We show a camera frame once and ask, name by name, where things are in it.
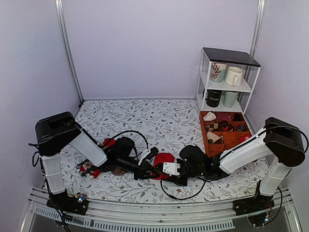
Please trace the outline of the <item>red and beige sock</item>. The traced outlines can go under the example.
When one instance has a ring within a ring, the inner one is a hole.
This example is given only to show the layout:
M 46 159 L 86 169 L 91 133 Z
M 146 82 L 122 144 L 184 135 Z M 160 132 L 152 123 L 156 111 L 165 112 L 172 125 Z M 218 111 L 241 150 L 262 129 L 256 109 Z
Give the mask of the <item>red and beige sock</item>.
M 154 158 L 153 167 L 155 171 L 159 174 L 159 177 L 154 178 L 154 180 L 166 180 L 169 178 L 168 174 L 163 172 L 163 165 L 166 162 L 174 162 L 175 157 L 171 153 L 158 153 Z

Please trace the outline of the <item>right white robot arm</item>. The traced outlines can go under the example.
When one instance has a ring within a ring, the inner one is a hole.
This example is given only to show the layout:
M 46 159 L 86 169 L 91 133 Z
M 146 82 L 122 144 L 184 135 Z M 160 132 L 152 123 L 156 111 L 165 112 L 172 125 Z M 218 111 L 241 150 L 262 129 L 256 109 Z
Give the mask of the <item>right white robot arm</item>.
M 189 178 L 201 178 L 204 182 L 224 179 L 255 160 L 273 155 L 268 172 L 257 185 L 257 194 L 250 199 L 250 207 L 259 211 L 292 168 L 305 160 L 308 148 L 303 141 L 308 141 L 308 137 L 298 127 L 270 117 L 249 139 L 212 158 L 198 146 L 188 145 L 181 150 L 179 159 L 163 162 L 158 168 L 163 179 L 185 186 Z

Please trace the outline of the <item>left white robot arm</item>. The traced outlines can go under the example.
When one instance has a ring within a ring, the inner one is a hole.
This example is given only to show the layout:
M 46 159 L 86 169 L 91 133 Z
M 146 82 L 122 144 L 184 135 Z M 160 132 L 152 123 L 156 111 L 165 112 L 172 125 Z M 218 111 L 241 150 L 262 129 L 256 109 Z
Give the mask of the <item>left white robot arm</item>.
M 73 147 L 91 163 L 90 170 L 111 172 L 116 168 L 132 172 L 134 179 L 153 179 L 159 173 L 148 162 L 158 154 L 156 147 L 147 147 L 141 157 L 131 157 L 135 151 L 134 141 L 122 133 L 108 139 L 101 145 L 78 124 L 70 112 L 63 112 L 39 120 L 35 125 L 37 148 L 43 168 L 43 175 L 53 195 L 53 202 L 62 210 L 72 205 L 66 190 L 60 165 L 60 152 L 67 146 Z

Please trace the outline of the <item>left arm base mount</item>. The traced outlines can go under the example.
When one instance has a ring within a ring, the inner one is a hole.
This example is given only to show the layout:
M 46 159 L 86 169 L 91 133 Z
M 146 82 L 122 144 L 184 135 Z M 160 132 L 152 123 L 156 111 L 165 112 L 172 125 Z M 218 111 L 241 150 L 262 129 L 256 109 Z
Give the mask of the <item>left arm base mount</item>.
M 68 212 L 85 216 L 89 201 L 80 193 L 75 196 L 69 196 L 66 191 L 59 194 L 49 194 L 49 199 L 46 204 L 48 207 L 58 209 L 62 212 Z

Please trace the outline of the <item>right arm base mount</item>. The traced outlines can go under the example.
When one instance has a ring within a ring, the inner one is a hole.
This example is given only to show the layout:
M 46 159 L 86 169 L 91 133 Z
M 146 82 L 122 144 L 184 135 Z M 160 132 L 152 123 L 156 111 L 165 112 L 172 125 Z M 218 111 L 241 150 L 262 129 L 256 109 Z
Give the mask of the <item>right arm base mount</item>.
M 272 196 L 264 196 L 260 192 L 261 181 L 258 182 L 253 197 L 233 201 L 233 210 L 237 216 L 263 211 L 263 214 L 248 217 L 254 227 L 269 224 L 274 216 L 272 207 L 275 205 Z

